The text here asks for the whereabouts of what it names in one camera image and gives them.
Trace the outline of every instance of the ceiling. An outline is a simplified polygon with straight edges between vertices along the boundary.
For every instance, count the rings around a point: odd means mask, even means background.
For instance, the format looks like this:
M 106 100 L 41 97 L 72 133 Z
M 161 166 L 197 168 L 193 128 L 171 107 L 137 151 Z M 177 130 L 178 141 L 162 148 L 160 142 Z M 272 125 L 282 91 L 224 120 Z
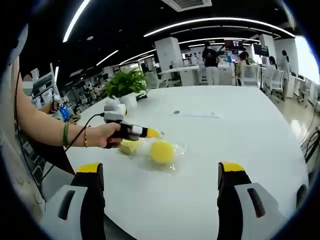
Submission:
M 77 70 L 94 67 L 91 69 L 94 71 L 119 64 L 152 50 L 155 41 L 170 36 L 177 38 L 179 42 L 216 37 L 250 38 L 261 34 L 261 31 L 256 30 L 260 29 L 277 34 L 274 37 L 290 37 L 269 26 L 230 20 L 180 25 L 144 37 L 145 34 L 165 26 L 214 17 L 246 18 L 275 26 L 283 25 L 288 21 L 285 11 L 272 0 L 258 3 L 256 0 L 212 0 L 211 7 L 183 12 L 175 11 L 161 0 L 91 0 L 76 22 L 68 41 L 63 43 L 65 32 L 82 2 L 83 0 L 46 0 L 46 5 L 38 6 L 29 22 L 28 39 L 20 57 L 22 72 L 38 68 L 40 75 L 45 74 L 50 69 L 49 63 L 53 63 L 54 67 L 59 66 L 58 87 L 63 87 L 72 80 L 70 74 Z M 203 28 L 210 26 L 233 27 Z M 297 33 L 297 30 L 285 29 Z M 180 48 L 186 49 L 189 45 L 201 43 L 203 41 L 181 44 Z M 119 52 L 96 67 L 98 62 L 116 50 Z

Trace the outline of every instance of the green bracelet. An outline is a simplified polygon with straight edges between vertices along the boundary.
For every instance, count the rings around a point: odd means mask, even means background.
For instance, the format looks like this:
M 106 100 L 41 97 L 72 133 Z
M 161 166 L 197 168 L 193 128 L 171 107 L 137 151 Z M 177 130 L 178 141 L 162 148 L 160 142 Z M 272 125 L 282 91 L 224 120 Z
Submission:
M 65 147 L 68 146 L 68 128 L 69 128 L 69 122 L 66 121 L 65 124 L 64 124 L 64 129 L 63 129 L 63 137 L 62 137 L 62 140 L 63 140 L 63 145 Z

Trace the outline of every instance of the green plant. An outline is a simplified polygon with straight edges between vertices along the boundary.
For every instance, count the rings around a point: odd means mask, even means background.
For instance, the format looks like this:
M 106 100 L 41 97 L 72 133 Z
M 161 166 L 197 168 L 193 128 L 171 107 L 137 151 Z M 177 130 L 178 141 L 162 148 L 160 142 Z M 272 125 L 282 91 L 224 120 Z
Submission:
M 110 81 L 104 86 L 104 91 L 109 98 L 121 98 L 131 93 L 140 93 L 146 90 L 145 76 L 140 71 L 135 69 L 130 72 L 118 72 Z

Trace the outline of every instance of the black shirt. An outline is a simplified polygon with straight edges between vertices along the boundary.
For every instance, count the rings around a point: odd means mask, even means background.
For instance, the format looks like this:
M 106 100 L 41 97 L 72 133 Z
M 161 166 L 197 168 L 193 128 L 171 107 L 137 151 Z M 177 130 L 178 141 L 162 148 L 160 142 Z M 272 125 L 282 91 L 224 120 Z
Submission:
M 205 67 L 218 67 L 218 54 L 215 50 L 206 48 L 202 53 L 202 58 L 205 59 Z

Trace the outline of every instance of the potted plant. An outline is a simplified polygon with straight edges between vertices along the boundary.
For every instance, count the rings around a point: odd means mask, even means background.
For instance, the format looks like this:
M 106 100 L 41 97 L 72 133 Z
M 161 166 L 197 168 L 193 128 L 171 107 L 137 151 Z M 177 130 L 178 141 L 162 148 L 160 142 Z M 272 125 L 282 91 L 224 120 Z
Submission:
M 145 76 L 140 71 L 121 71 L 105 84 L 104 89 L 109 98 L 119 98 L 120 103 L 130 109 L 137 106 L 135 93 L 146 90 L 145 81 Z

